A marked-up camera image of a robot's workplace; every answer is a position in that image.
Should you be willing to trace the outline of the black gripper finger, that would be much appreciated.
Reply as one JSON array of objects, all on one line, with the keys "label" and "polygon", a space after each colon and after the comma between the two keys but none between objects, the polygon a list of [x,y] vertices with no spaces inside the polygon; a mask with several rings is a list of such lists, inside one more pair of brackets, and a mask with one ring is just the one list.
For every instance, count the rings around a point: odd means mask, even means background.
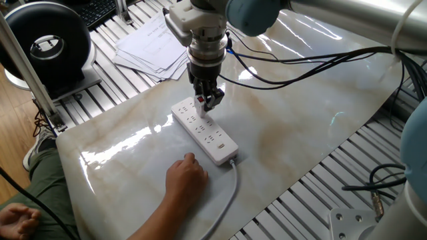
[{"label": "black gripper finger", "polygon": [[203,87],[203,97],[205,105],[204,111],[211,111],[216,105],[219,105],[224,98],[225,93],[216,86],[206,83]]},{"label": "black gripper finger", "polygon": [[204,94],[204,90],[203,90],[203,80],[201,79],[194,79],[192,82],[193,85],[193,89],[195,91],[195,96],[199,97],[202,96]]}]

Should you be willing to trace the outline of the person's right hand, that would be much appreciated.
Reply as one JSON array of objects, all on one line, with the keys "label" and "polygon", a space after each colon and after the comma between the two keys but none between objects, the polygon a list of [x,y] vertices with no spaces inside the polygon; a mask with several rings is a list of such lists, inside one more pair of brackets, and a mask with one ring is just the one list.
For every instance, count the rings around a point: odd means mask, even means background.
[{"label": "person's right hand", "polygon": [[200,198],[208,182],[208,172],[203,169],[193,153],[186,153],[166,173],[164,199],[172,205],[191,208]]}]

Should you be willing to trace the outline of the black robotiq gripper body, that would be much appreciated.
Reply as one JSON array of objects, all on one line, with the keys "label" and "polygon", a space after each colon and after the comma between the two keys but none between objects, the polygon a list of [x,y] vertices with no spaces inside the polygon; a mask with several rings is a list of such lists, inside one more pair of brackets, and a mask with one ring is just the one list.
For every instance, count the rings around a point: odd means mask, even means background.
[{"label": "black robotiq gripper body", "polygon": [[221,72],[221,65],[202,67],[190,62],[187,64],[187,72],[189,75],[189,82],[193,85],[194,89],[199,88],[197,83],[201,80],[206,80],[209,88],[217,87],[217,78]]}]

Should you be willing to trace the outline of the person's left hand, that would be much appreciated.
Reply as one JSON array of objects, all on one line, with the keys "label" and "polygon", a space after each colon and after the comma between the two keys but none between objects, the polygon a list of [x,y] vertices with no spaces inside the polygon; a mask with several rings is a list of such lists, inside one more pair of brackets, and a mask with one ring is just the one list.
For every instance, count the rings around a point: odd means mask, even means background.
[{"label": "person's left hand", "polygon": [[8,204],[1,210],[1,238],[26,240],[36,231],[41,212],[22,203]]}]

